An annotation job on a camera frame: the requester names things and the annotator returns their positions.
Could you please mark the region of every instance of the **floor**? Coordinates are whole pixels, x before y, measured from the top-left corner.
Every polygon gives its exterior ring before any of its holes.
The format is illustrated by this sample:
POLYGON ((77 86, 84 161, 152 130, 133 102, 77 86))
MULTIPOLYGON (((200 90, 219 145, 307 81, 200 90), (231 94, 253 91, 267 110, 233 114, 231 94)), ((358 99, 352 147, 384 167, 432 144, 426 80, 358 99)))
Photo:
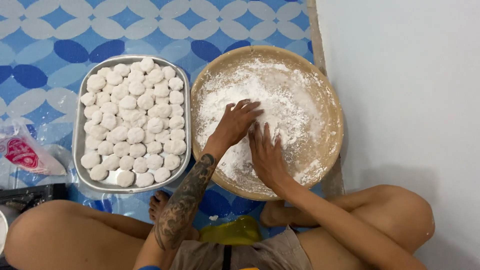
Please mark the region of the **floor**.
MULTIPOLYGON (((72 164, 72 128, 78 88, 88 70, 114 55, 151 54, 181 66, 192 83, 211 60, 226 51, 273 45, 310 62, 315 54, 315 63, 325 72, 320 32, 314 21, 316 9, 310 0, 146 0, 134 5, 127 0, 2 1, 0 123, 8 118, 24 119, 37 141, 69 174, 29 174, 1 158, 0 186, 70 183, 70 200, 148 221, 147 203, 152 193, 103 194, 78 182, 72 164)), ((184 175, 186 172, 165 190, 173 192, 184 175)), ((343 193, 339 162, 322 185, 314 187, 321 195, 322 189, 328 195, 343 193)), ((221 224, 244 214, 258 218, 262 207, 261 202, 237 197, 213 184, 194 225, 221 224), (209 220, 214 215, 218 220, 209 220)), ((264 237, 276 231, 262 228, 264 237)))

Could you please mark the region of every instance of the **flour package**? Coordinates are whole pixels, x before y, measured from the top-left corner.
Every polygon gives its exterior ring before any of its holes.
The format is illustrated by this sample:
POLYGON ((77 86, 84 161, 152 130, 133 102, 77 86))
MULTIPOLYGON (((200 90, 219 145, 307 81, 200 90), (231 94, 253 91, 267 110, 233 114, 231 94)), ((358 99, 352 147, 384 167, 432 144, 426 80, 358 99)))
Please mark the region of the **flour package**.
POLYGON ((19 119, 8 119, 0 124, 0 153, 28 172, 67 174, 65 168, 32 138, 24 122, 19 119))

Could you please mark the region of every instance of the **aluminum tray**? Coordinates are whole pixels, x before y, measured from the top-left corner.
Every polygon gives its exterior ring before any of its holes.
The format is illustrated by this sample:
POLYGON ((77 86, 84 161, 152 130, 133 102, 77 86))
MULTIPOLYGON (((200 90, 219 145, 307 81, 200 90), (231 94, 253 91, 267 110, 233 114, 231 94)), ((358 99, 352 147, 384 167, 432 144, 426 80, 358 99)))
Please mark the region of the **aluminum tray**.
POLYGON ((190 128, 190 84, 188 82, 187 75, 185 72, 178 66, 170 63, 169 61, 155 57, 151 55, 139 55, 139 54, 130 54, 130 55, 119 55, 111 57, 98 65, 96 65, 89 73, 85 76, 84 80, 82 81, 82 85, 80 86, 80 90, 78 92, 78 102, 77 102, 77 115, 75 120, 75 125, 73 127, 73 140, 72 140, 72 154, 73 154, 73 162, 75 164, 75 168, 77 169, 78 177, 80 180, 87 184, 90 188, 104 193, 137 193, 137 192, 144 192, 149 190, 158 189, 169 183, 173 182, 177 179, 183 171, 187 168, 188 162, 190 160, 190 154, 192 151, 192 133, 190 128), (81 163, 80 159, 82 156, 91 150, 85 149, 85 130, 84 124, 87 121, 87 118, 84 116, 84 108, 85 105, 80 102, 80 97, 87 92, 87 79, 92 74, 96 74, 97 71, 103 67, 113 67, 116 64, 124 63, 124 64, 132 64, 133 62, 141 61, 145 57, 150 57, 153 59, 155 63, 160 66, 171 66, 177 73, 177 77, 183 80, 183 96, 185 97, 185 102, 181 105, 184 111, 183 117, 185 118, 185 126, 183 130, 185 131, 185 143, 187 144, 186 152, 180 156, 180 166, 171 172, 170 178, 162 183, 154 182, 153 185, 147 187, 137 187, 135 182, 133 185, 129 187, 121 187, 116 184, 117 174, 120 173, 122 170, 118 169, 114 172, 109 172, 108 177, 103 181, 94 181, 90 178, 89 171, 85 169, 81 163))

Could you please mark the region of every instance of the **shorts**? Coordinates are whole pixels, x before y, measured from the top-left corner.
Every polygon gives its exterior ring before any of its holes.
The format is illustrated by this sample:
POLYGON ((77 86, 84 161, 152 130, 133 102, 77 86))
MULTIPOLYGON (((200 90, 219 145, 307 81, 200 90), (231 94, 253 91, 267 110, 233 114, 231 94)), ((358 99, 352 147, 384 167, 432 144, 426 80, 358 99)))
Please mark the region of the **shorts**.
MULTIPOLYGON (((171 270, 220 270, 225 245, 183 241, 171 270)), ((312 270, 305 251, 295 235, 287 228, 275 237, 253 245, 231 247, 230 269, 258 268, 260 270, 312 270)))

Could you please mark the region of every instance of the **red label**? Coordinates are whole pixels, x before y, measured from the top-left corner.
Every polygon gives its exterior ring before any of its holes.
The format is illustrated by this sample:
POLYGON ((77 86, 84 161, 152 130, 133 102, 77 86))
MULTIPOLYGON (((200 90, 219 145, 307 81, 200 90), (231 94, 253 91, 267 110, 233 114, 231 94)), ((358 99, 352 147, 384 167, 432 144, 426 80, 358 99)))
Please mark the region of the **red label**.
POLYGON ((35 151, 18 138, 8 141, 7 151, 5 157, 13 164, 19 164, 30 169, 36 168, 38 165, 38 156, 35 151))

